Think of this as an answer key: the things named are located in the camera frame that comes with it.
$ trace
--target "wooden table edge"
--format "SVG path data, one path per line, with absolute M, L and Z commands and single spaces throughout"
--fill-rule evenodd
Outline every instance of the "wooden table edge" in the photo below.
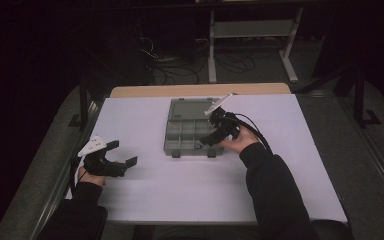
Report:
M 291 94 L 285 83 L 202 84 L 115 87 L 110 98 Z

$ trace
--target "table leg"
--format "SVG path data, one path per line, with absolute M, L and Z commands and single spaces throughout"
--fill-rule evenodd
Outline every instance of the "table leg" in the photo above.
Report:
M 302 12 L 304 8 L 299 8 L 292 23 L 291 30 L 289 32 L 288 41 L 286 43 L 285 49 L 280 50 L 280 58 L 282 59 L 283 66 L 285 67 L 286 73 L 288 74 L 289 80 L 291 82 L 298 81 L 298 77 L 295 74 L 294 68 L 292 67 L 291 61 L 289 60 L 289 53 L 291 53 L 292 44 L 294 43 L 295 36 L 297 34 L 299 21 L 301 20 Z

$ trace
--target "dark background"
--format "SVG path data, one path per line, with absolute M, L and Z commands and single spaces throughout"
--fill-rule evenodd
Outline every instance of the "dark background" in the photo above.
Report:
M 190 51 L 194 37 L 208 32 L 203 27 L 208 16 L 202 12 L 103 18 L 57 14 L 66 8 L 135 2 L 93 4 L 0 0 L 0 220 L 59 106 L 80 78 L 86 79 L 95 99 L 113 86 L 148 85 L 152 82 L 149 57 L 138 51 L 143 44 L 138 40 L 141 32 L 155 37 L 161 48 L 188 58 L 194 57 Z M 384 95 L 384 2 L 309 8 L 299 35 L 326 36 L 315 76 L 358 62 L 367 80 Z M 165 45 L 167 39 L 173 44 Z

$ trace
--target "person's left hand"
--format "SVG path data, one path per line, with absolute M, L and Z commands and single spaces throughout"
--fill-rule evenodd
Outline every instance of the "person's left hand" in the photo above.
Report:
M 91 175 L 86 171 L 86 169 L 83 166 L 79 168 L 79 172 L 78 172 L 77 176 L 79 178 L 81 177 L 79 182 L 90 182 L 90 183 L 96 184 L 100 187 L 103 187 L 105 185 L 105 179 L 106 179 L 105 176 Z

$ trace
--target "table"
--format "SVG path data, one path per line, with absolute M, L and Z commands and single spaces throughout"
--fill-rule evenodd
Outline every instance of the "table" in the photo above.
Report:
M 115 88 L 92 135 L 120 147 L 110 161 L 138 156 L 124 178 L 107 178 L 99 204 L 123 224 L 255 224 L 245 167 L 237 154 L 182 156 L 163 151 L 172 98 L 223 97 L 227 111 L 250 117 L 289 166 L 312 219 L 346 222 L 295 95 L 285 84 L 225 84 Z

